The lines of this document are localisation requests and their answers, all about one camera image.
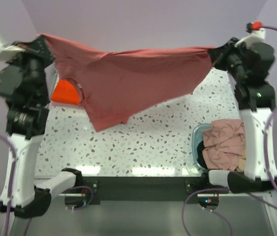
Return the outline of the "dusty red t shirt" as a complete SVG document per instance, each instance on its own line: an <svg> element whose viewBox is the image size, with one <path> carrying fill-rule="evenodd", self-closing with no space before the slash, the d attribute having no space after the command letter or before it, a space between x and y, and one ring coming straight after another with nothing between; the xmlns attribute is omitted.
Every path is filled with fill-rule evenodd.
<svg viewBox="0 0 277 236"><path fill-rule="evenodd" d="M60 79L76 89L96 131L192 93L212 68L208 47L104 52L53 35L45 39Z"/></svg>

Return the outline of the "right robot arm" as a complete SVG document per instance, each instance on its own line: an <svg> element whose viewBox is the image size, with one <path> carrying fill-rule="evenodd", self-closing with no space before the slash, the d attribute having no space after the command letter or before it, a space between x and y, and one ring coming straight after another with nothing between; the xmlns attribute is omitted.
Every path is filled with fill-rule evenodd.
<svg viewBox="0 0 277 236"><path fill-rule="evenodd" d="M275 61L272 46L257 41L252 44L230 39L208 51L213 67L227 71L235 80L234 95L245 126L246 165L243 171L206 170L200 181L205 193L217 187L232 193L277 190L272 123L276 108L274 87L266 78Z"/></svg>

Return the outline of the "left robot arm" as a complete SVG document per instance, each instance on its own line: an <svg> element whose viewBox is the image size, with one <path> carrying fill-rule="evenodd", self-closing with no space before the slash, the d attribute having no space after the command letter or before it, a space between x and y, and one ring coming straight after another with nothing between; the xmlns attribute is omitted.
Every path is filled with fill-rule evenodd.
<svg viewBox="0 0 277 236"><path fill-rule="evenodd" d="M66 190L78 193L83 188L79 170L64 168L38 185L34 184L36 159L49 114L49 94L45 68L54 62L45 37L31 42L0 42L0 97L7 106L7 141L11 145L5 186L0 196L0 212L11 210L29 219L44 215L52 199Z"/></svg>

